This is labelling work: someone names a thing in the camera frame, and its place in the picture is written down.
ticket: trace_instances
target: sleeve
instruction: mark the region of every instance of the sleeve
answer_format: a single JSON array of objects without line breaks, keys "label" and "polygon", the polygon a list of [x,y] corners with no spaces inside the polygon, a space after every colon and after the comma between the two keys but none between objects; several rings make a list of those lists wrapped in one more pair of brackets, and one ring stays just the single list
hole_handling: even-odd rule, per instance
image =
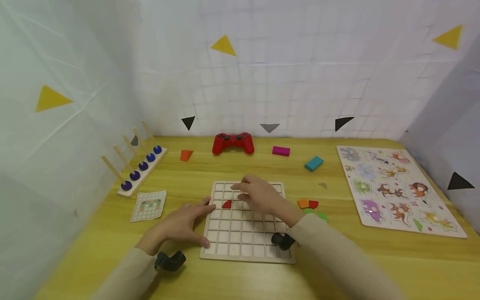
[{"label": "sleeve", "polygon": [[315,214],[306,214],[287,232],[319,262],[344,292],[358,300],[406,299],[396,284],[363,251]]},{"label": "sleeve", "polygon": [[138,300],[156,276],[154,256],[132,248],[91,300]]}]

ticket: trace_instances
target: white backdrop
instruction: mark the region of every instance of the white backdrop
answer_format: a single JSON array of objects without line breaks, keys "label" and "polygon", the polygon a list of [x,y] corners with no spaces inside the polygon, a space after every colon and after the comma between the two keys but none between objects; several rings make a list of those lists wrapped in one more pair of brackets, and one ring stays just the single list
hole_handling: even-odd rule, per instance
[{"label": "white backdrop", "polygon": [[[163,135],[397,139],[480,17],[476,0],[130,3],[139,105]],[[461,24],[458,51],[432,42]],[[223,35],[236,57],[210,49]],[[334,132],[345,116],[355,119]],[[260,123],[280,125],[268,134]]]}]

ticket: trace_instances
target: teal block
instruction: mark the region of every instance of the teal block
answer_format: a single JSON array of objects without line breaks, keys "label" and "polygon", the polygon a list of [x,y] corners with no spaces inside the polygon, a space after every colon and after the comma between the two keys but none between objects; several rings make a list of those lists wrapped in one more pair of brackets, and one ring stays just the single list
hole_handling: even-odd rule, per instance
[{"label": "teal block", "polygon": [[322,163],[324,163],[324,160],[319,158],[318,156],[315,156],[312,158],[308,163],[305,164],[305,168],[313,172],[315,171]]}]

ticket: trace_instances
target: pink rectangular block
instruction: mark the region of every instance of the pink rectangular block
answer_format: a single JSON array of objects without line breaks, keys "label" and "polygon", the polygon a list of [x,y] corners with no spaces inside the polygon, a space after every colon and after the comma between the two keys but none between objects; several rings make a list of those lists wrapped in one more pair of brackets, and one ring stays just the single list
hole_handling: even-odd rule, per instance
[{"label": "pink rectangular block", "polygon": [[290,156],[290,148],[273,146],[272,154]]}]

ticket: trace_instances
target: green puzzle piece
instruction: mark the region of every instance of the green puzzle piece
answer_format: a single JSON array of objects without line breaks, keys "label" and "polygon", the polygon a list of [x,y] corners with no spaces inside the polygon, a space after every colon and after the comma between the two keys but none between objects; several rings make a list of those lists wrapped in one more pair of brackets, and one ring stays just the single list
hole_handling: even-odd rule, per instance
[{"label": "green puzzle piece", "polygon": [[325,220],[325,222],[328,223],[328,218],[327,218],[327,215],[324,214],[324,213],[315,213],[320,219],[323,219]]}]

